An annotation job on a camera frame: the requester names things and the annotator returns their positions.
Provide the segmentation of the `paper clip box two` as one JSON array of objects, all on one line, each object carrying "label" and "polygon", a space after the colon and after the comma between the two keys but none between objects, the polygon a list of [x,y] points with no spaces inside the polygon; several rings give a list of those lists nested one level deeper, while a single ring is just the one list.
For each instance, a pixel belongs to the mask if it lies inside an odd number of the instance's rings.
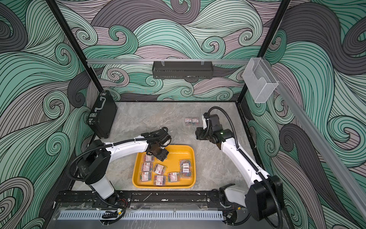
[{"label": "paper clip box two", "polygon": [[144,155],[144,162],[154,162],[153,155]]}]

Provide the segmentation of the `paper clip box one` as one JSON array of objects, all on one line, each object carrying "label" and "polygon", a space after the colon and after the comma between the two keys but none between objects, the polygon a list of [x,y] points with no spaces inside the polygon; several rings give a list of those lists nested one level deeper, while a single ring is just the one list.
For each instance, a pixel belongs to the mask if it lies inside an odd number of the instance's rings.
[{"label": "paper clip box one", "polygon": [[199,118],[197,117],[192,118],[192,125],[197,126],[199,125],[199,123],[200,123]]}]

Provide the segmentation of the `paper clip box three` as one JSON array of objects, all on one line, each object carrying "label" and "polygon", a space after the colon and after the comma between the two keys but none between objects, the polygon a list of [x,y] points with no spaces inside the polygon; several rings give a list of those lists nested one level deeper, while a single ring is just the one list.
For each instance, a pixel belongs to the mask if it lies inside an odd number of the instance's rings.
[{"label": "paper clip box three", "polygon": [[192,118],[185,118],[185,125],[192,125]]}]

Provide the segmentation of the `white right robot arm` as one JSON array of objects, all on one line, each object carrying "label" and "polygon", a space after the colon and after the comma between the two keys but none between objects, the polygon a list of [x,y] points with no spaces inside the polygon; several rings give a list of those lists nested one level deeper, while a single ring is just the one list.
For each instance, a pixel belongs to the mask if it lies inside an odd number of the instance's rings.
[{"label": "white right robot arm", "polygon": [[245,207],[257,221],[266,220],[274,229],[284,226],[283,182],[272,176],[253,160],[239,144],[234,124],[228,113],[214,106],[202,115],[203,127],[195,131],[196,139],[209,141],[223,151],[243,176],[248,191],[243,192],[234,185],[224,189],[228,202]]}]

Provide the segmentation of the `paper clip box four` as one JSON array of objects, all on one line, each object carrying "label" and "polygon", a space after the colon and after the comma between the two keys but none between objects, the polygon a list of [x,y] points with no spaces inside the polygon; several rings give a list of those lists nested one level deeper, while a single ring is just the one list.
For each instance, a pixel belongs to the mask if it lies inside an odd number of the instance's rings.
[{"label": "paper clip box four", "polygon": [[144,162],[142,163],[142,167],[141,167],[141,171],[142,172],[151,172],[153,169],[153,163],[151,162]]}]

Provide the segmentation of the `paper clip box five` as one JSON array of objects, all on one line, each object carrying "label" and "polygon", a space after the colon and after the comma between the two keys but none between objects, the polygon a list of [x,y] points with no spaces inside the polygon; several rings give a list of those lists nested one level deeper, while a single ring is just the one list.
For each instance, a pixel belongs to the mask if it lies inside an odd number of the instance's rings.
[{"label": "paper clip box five", "polygon": [[157,175],[163,175],[166,171],[166,166],[161,165],[161,164],[156,164],[155,168],[154,168],[154,173],[156,173]]}]

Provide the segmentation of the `paper clip box six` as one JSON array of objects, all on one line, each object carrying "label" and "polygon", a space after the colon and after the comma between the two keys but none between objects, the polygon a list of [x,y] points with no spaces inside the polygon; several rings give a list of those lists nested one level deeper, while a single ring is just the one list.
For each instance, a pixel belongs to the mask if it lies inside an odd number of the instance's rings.
[{"label": "paper clip box six", "polygon": [[151,180],[152,180],[152,173],[150,171],[140,173],[141,182],[150,182]]}]

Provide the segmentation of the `paper clip box nine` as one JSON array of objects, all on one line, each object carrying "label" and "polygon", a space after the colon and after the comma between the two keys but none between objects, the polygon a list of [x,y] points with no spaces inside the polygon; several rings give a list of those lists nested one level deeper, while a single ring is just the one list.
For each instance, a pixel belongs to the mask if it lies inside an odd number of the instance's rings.
[{"label": "paper clip box nine", "polygon": [[189,159],[180,160],[180,167],[182,169],[189,169],[189,168],[191,168],[191,166],[192,166],[191,160],[189,160]]}]

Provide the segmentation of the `paper clip box eight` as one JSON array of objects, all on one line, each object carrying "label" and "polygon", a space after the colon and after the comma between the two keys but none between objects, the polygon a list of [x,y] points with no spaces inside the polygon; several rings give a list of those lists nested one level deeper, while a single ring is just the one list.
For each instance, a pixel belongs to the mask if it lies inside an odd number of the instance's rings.
[{"label": "paper clip box eight", "polygon": [[180,181],[180,172],[171,172],[168,174],[168,182],[175,183]]}]

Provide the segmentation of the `clear acrylic wall holder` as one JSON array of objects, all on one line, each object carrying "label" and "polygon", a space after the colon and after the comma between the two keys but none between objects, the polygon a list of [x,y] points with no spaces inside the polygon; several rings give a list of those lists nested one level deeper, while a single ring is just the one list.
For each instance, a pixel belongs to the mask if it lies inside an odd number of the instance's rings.
[{"label": "clear acrylic wall holder", "polygon": [[257,104],[266,103],[278,86],[269,61],[251,58],[242,74],[249,92]]}]

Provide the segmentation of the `black wall-mounted shelf tray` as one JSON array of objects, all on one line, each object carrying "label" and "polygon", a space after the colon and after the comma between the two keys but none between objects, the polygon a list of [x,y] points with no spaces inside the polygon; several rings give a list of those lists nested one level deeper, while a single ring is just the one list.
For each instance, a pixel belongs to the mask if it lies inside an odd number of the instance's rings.
[{"label": "black wall-mounted shelf tray", "polygon": [[155,79],[211,79],[214,73],[211,62],[154,62],[152,66]]}]

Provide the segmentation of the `black corner frame post right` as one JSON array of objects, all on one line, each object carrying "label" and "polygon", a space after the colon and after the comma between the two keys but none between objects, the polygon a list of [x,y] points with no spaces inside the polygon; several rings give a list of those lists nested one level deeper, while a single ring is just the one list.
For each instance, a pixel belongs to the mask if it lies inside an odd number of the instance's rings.
[{"label": "black corner frame post right", "polygon": [[273,18],[271,24],[270,24],[270,27],[269,27],[269,31],[265,37],[265,40],[259,50],[259,53],[257,55],[257,57],[264,57],[268,48],[269,48],[269,45],[285,15],[285,12],[287,10],[287,8],[289,7],[290,5],[290,0],[282,0],[280,5],[279,5],[279,8],[276,12],[276,15],[275,17]]}]

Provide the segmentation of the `black corner frame post left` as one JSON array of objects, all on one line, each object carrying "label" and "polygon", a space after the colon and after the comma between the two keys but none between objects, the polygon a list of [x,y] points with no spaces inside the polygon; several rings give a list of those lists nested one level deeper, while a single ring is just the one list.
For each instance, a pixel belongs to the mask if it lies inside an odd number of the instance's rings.
[{"label": "black corner frame post left", "polygon": [[59,26],[61,27],[62,31],[66,35],[66,38],[71,43],[72,48],[74,49],[76,55],[78,56],[79,60],[81,61],[82,65],[85,68],[85,70],[86,70],[88,76],[90,77],[91,81],[94,83],[96,89],[98,90],[98,92],[102,92],[104,89],[103,89],[101,83],[99,82],[99,79],[98,79],[94,69],[87,64],[86,56],[83,53],[83,51],[82,51],[80,45],[78,44],[76,38],[74,37],[74,35],[71,31],[71,28],[69,27],[66,19],[64,18],[64,16],[63,16],[60,8],[58,7],[56,1],[46,0],[46,3],[48,5],[48,7],[50,8],[52,14],[54,15],[56,21],[58,22]]}]

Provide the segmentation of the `aluminium wall rail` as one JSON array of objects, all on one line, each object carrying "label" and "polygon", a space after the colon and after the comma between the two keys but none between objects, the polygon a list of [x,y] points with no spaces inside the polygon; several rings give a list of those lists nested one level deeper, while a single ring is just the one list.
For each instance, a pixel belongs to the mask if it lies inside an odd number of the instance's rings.
[{"label": "aluminium wall rail", "polygon": [[213,65],[246,65],[249,59],[117,59],[117,58],[94,58],[87,59],[88,65],[152,65],[154,62],[211,62]]},{"label": "aluminium wall rail", "polygon": [[303,106],[300,106],[295,100],[293,93],[285,85],[287,81],[285,79],[279,79],[269,61],[265,59],[262,61],[264,62],[264,68],[269,71],[269,76],[272,77],[276,83],[278,83],[276,88],[285,99],[288,107],[292,110],[293,114],[296,116],[313,144],[321,153],[322,157],[331,168],[333,174],[336,176],[350,199],[353,201],[354,206],[358,209],[360,215],[362,215],[362,217],[365,219],[366,193],[356,181],[354,176],[350,173],[349,169],[344,165],[342,158],[338,156],[338,150],[335,149],[336,144],[332,141],[330,132],[327,128],[328,119],[326,117],[314,119],[312,115],[308,114],[308,111],[311,109],[313,109],[316,114],[322,114],[325,111],[329,112],[332,103],[329,100],[321,101],[319,103],[314,100],[313,102],[308,102]]}]

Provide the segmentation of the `aluminium wall rail right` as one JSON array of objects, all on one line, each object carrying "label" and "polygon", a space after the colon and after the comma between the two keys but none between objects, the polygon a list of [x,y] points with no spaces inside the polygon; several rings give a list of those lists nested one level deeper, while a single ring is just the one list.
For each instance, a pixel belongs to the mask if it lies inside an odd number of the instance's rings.
[{"label": "aluminium wall rail right", "polygon": [[269,71],[269,76],[272,77],[276,83],[278,83],[276,88],[285,99],[288,107],[292,110],[293,114],[296,116],[313,144],[321,153],[322,157],[331,168],[333,174],[336,176],[350,199],[353,201],[354,206],[358,209],[360,215],[362,215],[362,217],[365,219],[366,193],[356,181],[354,176],[350,173],[349,169],[344,165],[342,158],[338,156],[338,150],[335,149],[336,144],[332,141],[330,132],[327,128],[328,119],[326,117],[314,119],[312,115],[308,114],[308,111],[311,109],[313,109],[316,114],[322,114],[325,111],[329,112],[332,103],[329,100],[321,101],[319,103],[314,100],[313,102],[308,102],[303,106],[300,106],[295,100],[293,93],[285,85],[287,81],[285,79],[279,79],[269,61],[265,59],[262,61],[264,62],[264,68]]}]

